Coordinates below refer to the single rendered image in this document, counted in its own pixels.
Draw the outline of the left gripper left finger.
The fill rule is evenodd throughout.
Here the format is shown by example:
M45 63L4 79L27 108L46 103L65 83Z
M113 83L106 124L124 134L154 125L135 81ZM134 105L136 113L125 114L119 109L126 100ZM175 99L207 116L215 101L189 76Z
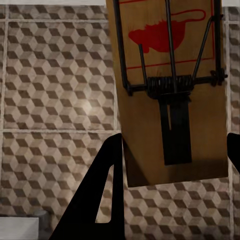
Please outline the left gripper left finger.
M95 223L112 165L111 221ZM125 240L121 133L104 141L49 240Z

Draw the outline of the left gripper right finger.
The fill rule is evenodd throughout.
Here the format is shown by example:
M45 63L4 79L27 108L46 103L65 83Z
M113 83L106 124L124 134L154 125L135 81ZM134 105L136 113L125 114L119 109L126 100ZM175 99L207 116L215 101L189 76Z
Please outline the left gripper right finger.
M240 135L229 133L227 135L227 155L240 173Z

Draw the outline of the mousetrap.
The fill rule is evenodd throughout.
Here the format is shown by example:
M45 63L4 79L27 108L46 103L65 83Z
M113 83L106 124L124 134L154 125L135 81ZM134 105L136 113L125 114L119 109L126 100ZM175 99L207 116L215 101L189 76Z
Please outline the mousetrap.
M128 188L228 178L222 0L105 0Z

